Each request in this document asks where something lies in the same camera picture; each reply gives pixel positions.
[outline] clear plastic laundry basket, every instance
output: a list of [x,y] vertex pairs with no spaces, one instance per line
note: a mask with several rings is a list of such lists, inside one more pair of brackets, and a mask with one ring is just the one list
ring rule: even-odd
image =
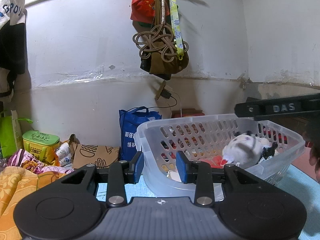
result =
[[248,130],[278,143],[279,155],[247,169],[276,184],[290,163],[303,153],[305,142],[302,136],[271,121],[256,122],[252,118],[237,118],[235,114],[219,114],[141,124],[134,140],[137,149],[144,153],[143,177],[147,186],[158,197],[189,196],[193,201],[195,184],[183,184],[167,177],[168,170],[176,169],[177,151],[182,150],[190,160],[222,155],[222,149],[236,132]]

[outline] orange blanket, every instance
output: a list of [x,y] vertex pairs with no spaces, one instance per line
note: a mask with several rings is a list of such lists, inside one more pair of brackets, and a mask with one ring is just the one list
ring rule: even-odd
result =
[[65,176],[57,172],[34,174],[21,167],[6,167],[0,173],[0,240],[21,240],[13,210],[25,196]]

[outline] green bag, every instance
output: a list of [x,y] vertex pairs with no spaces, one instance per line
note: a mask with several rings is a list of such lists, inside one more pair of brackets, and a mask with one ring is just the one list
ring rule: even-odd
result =
[[23,148],[22,133],[17,111],[0,118],[0,144],[3,158],[8,158]]

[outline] hand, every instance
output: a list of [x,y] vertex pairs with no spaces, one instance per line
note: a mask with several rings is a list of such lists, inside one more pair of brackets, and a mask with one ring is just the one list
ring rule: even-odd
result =
[[315,165],[316,179],[320,182],[320,150],[315,145],[311,148],[309,163],[311,166]]

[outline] green lid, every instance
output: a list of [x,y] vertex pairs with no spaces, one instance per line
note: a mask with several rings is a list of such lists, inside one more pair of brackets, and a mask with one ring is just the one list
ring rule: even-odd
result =
[[39,131],[27,131],[22,135],[22,138],[34,143],[42,145],[55,145],[60,141],[56,135],[41,133]]

